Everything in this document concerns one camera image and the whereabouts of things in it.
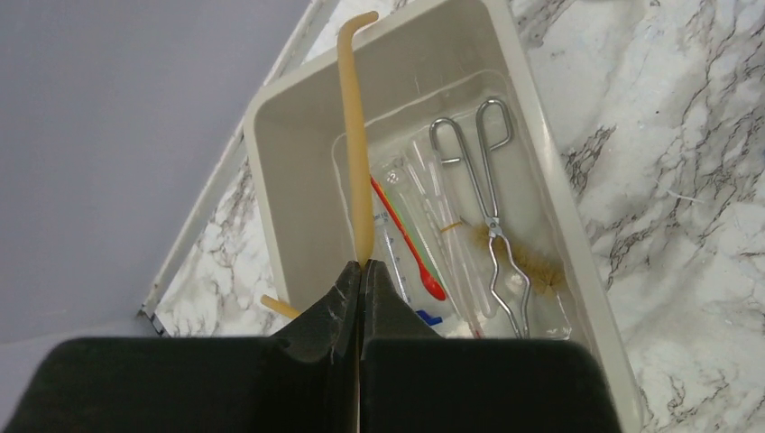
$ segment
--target black object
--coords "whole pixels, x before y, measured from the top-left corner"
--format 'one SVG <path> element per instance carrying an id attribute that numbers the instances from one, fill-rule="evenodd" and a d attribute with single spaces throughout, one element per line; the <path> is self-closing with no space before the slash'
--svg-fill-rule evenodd
<path id="1" fill-rule="evenodd" d="M 346 432 L 357 419 L 365 432 L 620 431 L 584 348 L 441 338 L 379 262 L 349 263 L 271 337 L 63 343 L 6 431 Z"/>

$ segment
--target metal tongs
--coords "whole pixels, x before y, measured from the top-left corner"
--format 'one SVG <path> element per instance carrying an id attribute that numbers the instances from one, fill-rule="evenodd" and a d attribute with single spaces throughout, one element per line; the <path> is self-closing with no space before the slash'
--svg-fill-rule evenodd
<path id="1" fill-rule="evenodd" d="M 498 106 L 502 111 L 502 119 L 504 120 L 507 135 L 498 143 L 490 145 L 487 143 L 488 139 L 486 138 L 484 117 L 486 110 L 491 106 Z M 507 105 L 505 105 L 501 99 L 490 97 L 485 102 L 483 102 L 481 106 L 478 107 L 478 111 L 475 114 L 475 125 L 478 129 L 478 145 L 481 149 L 481 156 L 484 162 L 484 173 L 486 176 L 486 183 L 488 184 L 489 196 L 491 198 L 491 206 L 487 206 L 486 204 L 484 193 L 481 191 L 481 187 L 478 183 L 478 178 L 475 175 L 475 169 L 470 157 L 470 152 L 467 150 L 465 135 L 463 134 L 462 128 L 460 128 L 457 122 L 449 117 L 440 117 L 430 125 L 430 142 L 432 143 L 433 148 L 436 150 L 436 152 L 442 154 L 438 142 L 437 131 L 439 127 L 445 125 L 450 126 L 454 131 L 457 143 L 459 144 L 461 155 L 455 158 L 443 158 L 442 156 L 441 163 L 451 164 L 461 161 L 465 162 L 467 172 L 470 175 L 470 181 L 473 184 L 473 191 L 475 192 L 478 204 L 480 205 L 481 212 L 484 215 L 484 223 L 489 227 L 489 254 L 492 256 L 493 263 L 493 272 L 492 278 L 489 282 L 489 291 L 492 293 L 494 299 L 497 300 L 500 307 L 502 307 L 502 310 L 504 310 L 505 314 L 507 314 L 508 318 L 510 319 L 510 323 L 512 325 L 513 331 L 515 332 L 515 336 L 518 338 L 529 338 L 530 331 L 528 309 L 529 298 L 531 294 L 531 281 L 529 280 L 529 276 L 526 275 L 526 273 L 524 273 L 513 260 L 510 240 L 502 231 L 502 226 L 500 224 L 500 212 L 499 207 L 497 206 L 497 195 L 492 177 L 492 167 L 489 163 L 489 151 L 493 151 L 494 149 L 498 149 L 504 146 L 512 139 L 512 123 L 510 119 L 510 111 L 508 110 Z M 497 238 L 500 238 L 504 241 L 505 247 L 507 248 L 510 265 L 512 269 L 521 277 L 523 282 L 523 295 L 521 297 L 521 322 L 523 329 L 520 328 L 518 320 L 515 317 L 515 313 L 512 312 L 510 306 L 508 306 L 508 304 L 502 299 L 496 289 L 497 279 L 499 277 L 500 271 L 500 264 L 497 260 L 497 255 L 494 252 L 494 240 Z"/>

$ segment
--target white marble surface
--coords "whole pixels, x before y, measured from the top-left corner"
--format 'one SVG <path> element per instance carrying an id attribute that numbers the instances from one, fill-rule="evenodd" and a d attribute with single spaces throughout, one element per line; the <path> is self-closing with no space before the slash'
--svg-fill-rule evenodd
<path id="1" fill-rule="evenodd" d="M 342 0 L 346 17 L 402 0 Z M 765 431 L 765 0 L 515 0 L 647 408 L 647 432 Z M 158 308 L 174 336 L 284 325 L 248 169 Z"/>

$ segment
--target gray wall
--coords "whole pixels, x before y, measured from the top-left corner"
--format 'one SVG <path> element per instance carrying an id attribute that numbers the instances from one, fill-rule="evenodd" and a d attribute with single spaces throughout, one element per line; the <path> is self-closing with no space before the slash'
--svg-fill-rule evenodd
<path id="1" fill-rule="evenodd" d="M 0 1 L 0 345 L 135 314 L 308 3 Z"/>

